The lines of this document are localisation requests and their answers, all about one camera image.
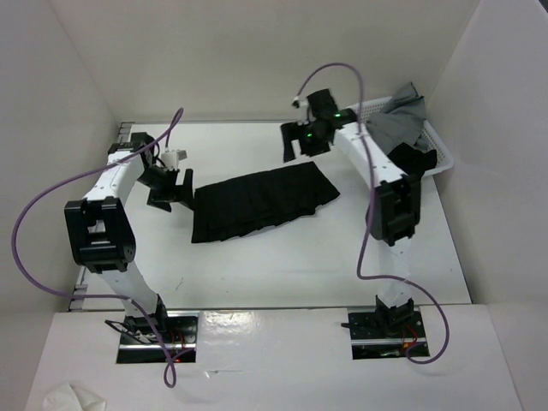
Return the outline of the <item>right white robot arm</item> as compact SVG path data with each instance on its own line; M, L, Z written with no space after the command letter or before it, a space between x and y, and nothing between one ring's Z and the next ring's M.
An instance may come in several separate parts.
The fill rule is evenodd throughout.
M420 179L404 172L378 147L366 131L360 109L339 109L329 90L306 98L296 96L292 105L296 120L281 127L284 161L295 160L294 143L301 155L308 157L335 147L357 169L370 191L366 234L378 243L381 272L376 278L384 281L384 286L376 295L371 324L360 320L348 327L362 333L377 329L386 337L396 337L414 311L409 254L420 221Z

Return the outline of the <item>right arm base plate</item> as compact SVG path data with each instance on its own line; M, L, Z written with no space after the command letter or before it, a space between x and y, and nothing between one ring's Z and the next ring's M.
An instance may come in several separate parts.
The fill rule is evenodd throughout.
M428 357L430 351L420 310L409 319L384 330L372 307L350 308L341 327L349 331L354 360L405 358L410 349L414 357Z

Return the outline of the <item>black pleated skirt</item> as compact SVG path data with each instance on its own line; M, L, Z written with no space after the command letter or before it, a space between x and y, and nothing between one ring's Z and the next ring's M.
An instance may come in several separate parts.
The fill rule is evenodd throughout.
M239 176L195 190L193 244L279 226L340 196L313 162Z

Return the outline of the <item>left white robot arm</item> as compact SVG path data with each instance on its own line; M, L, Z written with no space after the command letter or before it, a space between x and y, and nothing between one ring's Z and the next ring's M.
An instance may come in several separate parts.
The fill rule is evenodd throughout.
M161 297L135 263L136 238L124 206L136 183L149 189L146 203L164 211L174 203L192 209L194 192L191 169L182 183L177 181L186 151L157 151L155 146L144 132L113 144L107 170L81 200L66 204L64 216L74 262L98 274L122 296L129 331L157 343L170 334L170 320Z

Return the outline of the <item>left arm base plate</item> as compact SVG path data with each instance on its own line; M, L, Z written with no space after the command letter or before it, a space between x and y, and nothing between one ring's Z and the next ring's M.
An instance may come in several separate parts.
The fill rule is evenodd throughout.
M137 325L125 317L123 321L106 319L104 323L120 335L117 364L165 363L164 352L147 322ZM198 312L167 312L159 334L168 354L175 356L175 363L195 362L198 328Z

